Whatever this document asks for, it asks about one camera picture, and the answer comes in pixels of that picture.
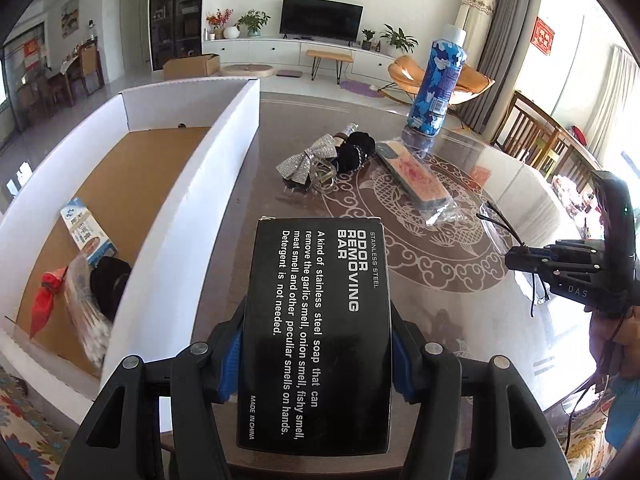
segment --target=white bottle cap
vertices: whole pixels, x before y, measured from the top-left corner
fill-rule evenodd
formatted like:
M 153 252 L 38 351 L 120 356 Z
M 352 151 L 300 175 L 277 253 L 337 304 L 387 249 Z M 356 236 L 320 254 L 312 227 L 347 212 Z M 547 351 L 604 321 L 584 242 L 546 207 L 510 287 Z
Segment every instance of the white bottle cap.
M 453 25 L 445 25 L 444 30 L 442 31 L 443 40 L 455 43 L 460 48 L 462 48 L 463 43 L 465 43 L 465 37 L 466 31 L 461 28 L 454 27 Z

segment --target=blue bottle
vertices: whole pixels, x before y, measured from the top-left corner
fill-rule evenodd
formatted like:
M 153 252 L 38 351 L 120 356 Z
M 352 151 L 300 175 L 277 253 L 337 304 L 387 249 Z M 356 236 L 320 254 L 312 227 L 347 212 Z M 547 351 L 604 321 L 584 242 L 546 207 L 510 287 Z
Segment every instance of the blue bottle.
M 447 115 L 447 105 L 465 63 L 462 50 L 466 32 L 445 25 L 442 38 L 431 45 L 424 79 L 409 112 L 407 124 L 426 136 L 436 136 Z

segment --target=black display cabinet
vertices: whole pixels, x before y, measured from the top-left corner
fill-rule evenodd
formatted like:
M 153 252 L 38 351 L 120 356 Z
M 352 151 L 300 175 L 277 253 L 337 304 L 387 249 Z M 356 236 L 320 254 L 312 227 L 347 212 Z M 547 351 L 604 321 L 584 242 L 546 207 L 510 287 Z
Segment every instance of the black display cabinet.
M 149 0 L 153 70 L 175 57 L 202 53 L 202 0 Z

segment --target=white drawer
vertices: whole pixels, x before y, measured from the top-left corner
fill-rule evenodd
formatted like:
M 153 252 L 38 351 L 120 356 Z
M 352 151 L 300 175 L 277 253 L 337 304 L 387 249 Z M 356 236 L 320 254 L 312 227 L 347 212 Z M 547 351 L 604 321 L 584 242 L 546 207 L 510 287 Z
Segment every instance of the white drawer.
M 300 65 L 311 66 L 314 62 L 312 57 L 306 54 L 307 50 L 322 50 L 324 52 L 337 52 L 338 54 L 346 54 L 353 57 L 353 50 L 348 48 L 341 48 L 339 46 L 329 46 L 324 44 L 302 43 L 300 45 Z M 335 72 L 335 61 L 333 59 L 323 59 L 320 62 L 320 68 L 328 68 Z
M 218 54 L 220 63 L 247 63 L 249 61 L 249 41 L 207 41 L 202 45 L 202 53 Z
M 387 68 L 393 59 L 390 57 L 377 56 L 376 54 L 370 54 L 366 50 L 356 51 L 353 59 L 353 67 L 351 72 L 357 75 L 363 75 L 366 77 L 373 77 L 375 79 L 382 79 L 382 81 L 391 82 L 391 77 Z
M 297 65 L 300 44 L 293 41 L 248 40 L 250 63 Z

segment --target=white door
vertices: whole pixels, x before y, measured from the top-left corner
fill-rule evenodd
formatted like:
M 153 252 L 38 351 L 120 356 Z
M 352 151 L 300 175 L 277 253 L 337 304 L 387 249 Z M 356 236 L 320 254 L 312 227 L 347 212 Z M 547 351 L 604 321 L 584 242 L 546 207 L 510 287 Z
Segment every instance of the white door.
M 142 66 L 140 0 L 120 0 L 120 41 L 125 72 Z

